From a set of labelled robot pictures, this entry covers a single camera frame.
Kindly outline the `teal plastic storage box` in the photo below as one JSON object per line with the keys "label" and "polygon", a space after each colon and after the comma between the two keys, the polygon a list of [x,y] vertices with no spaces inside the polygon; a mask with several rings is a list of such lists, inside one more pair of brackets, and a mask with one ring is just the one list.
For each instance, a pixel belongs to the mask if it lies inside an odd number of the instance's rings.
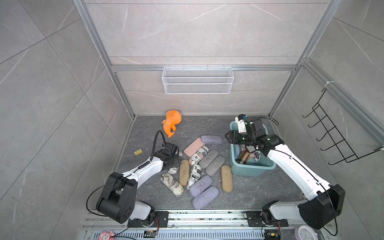
{"label": "teal plastic storage box", "polygon": [[[242,151],[245,151],[246,148],[240,145],[242,148]],[[261,159],[258,162],[255,162],[253,157],[254,153],[252,153],[252,156],[249,158],[246,165],[241,165],[236,162],[234,159],[234,145],[230,144],[230,155],[231,155],[231,161],[230,166],[232,170],[232,174],[236,176],[246,176],[246,177],[258,177],[261,174],[263,174],[266,171],[270,171],[275,169],[276,163],[270,160],[268,157],[265,157],[261,153]]]}

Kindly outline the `blue fabric case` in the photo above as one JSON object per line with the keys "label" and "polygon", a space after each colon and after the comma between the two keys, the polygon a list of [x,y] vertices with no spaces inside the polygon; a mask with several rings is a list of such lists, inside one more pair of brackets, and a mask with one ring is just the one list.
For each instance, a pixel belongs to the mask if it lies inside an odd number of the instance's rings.
{"label": "blue fabric case", "polygon": [[236,160],[242,152],[240,145],[234,145],[234,159]]}

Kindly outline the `plaid brown glasses case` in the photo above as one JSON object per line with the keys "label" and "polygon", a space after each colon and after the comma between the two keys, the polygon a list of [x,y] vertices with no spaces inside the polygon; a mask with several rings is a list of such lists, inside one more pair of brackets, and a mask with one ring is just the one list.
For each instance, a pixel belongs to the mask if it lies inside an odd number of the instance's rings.
{"label": "plaid brown glasses case", "polygon": [[237,157],[236,162],[241,165],[246,165],[250,157],[251,154],[248,151],[242,151]]}

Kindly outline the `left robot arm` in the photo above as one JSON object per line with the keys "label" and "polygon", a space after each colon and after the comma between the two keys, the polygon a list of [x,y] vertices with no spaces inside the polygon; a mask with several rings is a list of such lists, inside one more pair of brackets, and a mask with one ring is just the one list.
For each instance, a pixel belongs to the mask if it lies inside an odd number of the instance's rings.
{"label": "left robot arm", "polygon": [[137,190],[152,176],[168,171],[179,160],[180,149],[177,145],[166,141],[164,133],[158,130],[155,134],[151,155],[139,166],[122,174],[113,172],[106,183],[92,193],[101,190],[96,203],[96,210],[86,209],[89,213],[108,217],[120,224],[129,220],[138,221],[144,227],[151,226],[155,221],[155,209],[149,204],[137,201]]}

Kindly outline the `flag newspaper print case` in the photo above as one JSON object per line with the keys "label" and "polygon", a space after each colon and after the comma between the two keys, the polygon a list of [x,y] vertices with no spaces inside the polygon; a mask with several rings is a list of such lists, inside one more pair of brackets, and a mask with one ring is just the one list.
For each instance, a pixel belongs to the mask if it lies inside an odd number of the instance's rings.
{"label": "flag newspaper print case", "polygon": [[182,158],[183,153],[179,151],[178,156],[174,158],[173,166],[168,170],[169,174],[175,175],[179,171]]}

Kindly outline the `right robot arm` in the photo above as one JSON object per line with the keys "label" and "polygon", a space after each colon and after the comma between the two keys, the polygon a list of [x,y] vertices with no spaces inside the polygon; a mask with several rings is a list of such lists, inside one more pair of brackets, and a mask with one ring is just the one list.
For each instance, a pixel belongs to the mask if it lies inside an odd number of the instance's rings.
{"label": "right robot arm", "polygon": [[265,205],[266,224],[294,220],[319,230],[341,214],[345,190],[340,185],[331,185],[308,168],[277,135],[258,137],[255,133],[229,131],[225,138],[230,144],[252,146],[260,151],[294,181],[306,198],[301,202],[273,201]]}

